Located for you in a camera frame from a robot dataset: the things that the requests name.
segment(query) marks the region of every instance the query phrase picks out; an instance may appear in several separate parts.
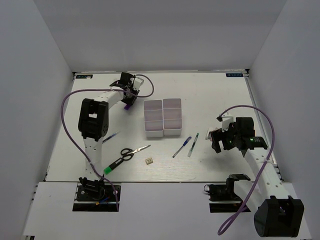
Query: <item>purple object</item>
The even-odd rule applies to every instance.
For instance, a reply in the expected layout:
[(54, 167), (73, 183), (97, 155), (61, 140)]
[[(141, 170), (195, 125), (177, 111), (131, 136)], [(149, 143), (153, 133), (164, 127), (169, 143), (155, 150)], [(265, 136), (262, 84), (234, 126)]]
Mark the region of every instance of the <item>purple object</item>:
[(125, 105), (124, 110), (129, 110), (130, 107), (131, 107), (131, 105), (127, 104), (127, 105)]

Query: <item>black scissors handle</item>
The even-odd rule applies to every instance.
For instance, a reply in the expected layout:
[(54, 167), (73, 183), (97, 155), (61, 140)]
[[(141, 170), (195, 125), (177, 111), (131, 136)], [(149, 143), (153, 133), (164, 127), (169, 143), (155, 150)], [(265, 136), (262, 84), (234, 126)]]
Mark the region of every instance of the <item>black scissors handle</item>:
[(133, 150), (131, 148), (124, 148), (121, 150), (120, 154), (122, 155), (122, 159), (124, 161), (129, 161), (133, 158), (134, 154), (131, 153)]

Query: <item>small square object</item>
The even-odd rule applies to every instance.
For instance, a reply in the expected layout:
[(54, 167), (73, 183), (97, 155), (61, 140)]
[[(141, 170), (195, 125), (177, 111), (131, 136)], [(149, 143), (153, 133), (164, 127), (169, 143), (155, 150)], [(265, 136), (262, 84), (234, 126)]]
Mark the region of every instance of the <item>small square object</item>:
[(152, 157), (149, 157), (149, 158), (147, 158), (146, 160), (145, 160), (145, 163), (147, 164), (147, 165), (149, 165), (149, 164), (152, 164), (154, 161), (152, 160)]

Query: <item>blue label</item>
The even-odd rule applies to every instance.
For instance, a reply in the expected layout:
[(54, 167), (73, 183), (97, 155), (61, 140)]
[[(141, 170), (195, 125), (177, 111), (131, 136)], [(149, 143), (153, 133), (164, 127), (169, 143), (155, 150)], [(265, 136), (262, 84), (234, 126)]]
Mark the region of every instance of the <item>blue label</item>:
[(242, 73), (226, 73), (227, 78), (243, 78), (244, 75)]

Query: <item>white storage bin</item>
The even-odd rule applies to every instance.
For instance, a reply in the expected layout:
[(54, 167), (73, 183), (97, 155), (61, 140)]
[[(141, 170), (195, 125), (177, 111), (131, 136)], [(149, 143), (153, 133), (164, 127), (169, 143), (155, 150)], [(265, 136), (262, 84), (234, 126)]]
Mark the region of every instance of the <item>white storage bin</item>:
[(163, 129), (165, 136), (180, 136), (182, 132), (181, 98), (163, 99)]
[(144, 130), (147, 138), (164, 136), (162, 100), (144, 101)]

